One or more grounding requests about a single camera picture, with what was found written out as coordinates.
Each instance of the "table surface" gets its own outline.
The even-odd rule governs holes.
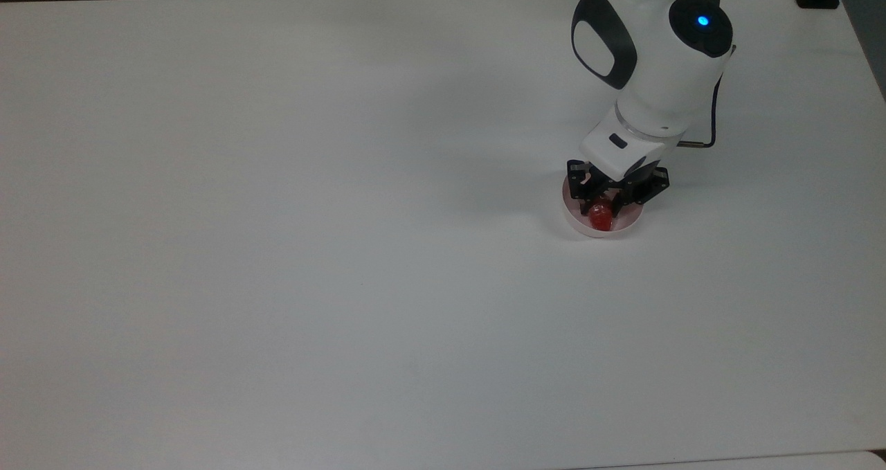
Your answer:
[[[594,240],[577,1],[0,4],[0,466],[886,446],[886,105],[845,11],[723,0],[718,145]]]

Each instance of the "red ball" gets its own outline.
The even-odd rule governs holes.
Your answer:
[[[591,227],[598,231],[612,230],[612,201],[608,197],[600,196],[591,203],[588,211]]]

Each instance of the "black cable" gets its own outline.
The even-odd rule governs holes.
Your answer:
[[[706,144],[702,148],[711,148],[717,143],[717,95],[719,94],[719,83],[723,81],[723,77],[718,79],[717,85],[714,86],[714,96],[711,97],[711,143]]]
[[[711,97],[711,141],[702,143],[700,141],[680,141],[677,146],[681,148],[711,148],[717,143],[717,95],[719,94],[719,83],[723,81],[723,77],[718,79],[717,85],[714,86],[714,94]]]

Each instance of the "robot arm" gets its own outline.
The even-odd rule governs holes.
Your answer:
[[[732,25],[719,0],[581,0],[572,46],[620,93],[568,164],[570,195],[589,202],[616,190],[613,214],[668,187],[662,157],[675,146],[731,57]]]

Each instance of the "white bowl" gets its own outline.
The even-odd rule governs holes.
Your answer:
[[[566,220],[576,231],[585,236],[595,237],[595,239],[604,239],[625,233],[643,213],[642,205],[625,205],[621,208],[618,216],[612,219],[610,231],[595,230],[591,226],[590,218],[581,214],[579,201],[569,195],[569,180],[567,179],[563,180],[563,209],[566,211]]]

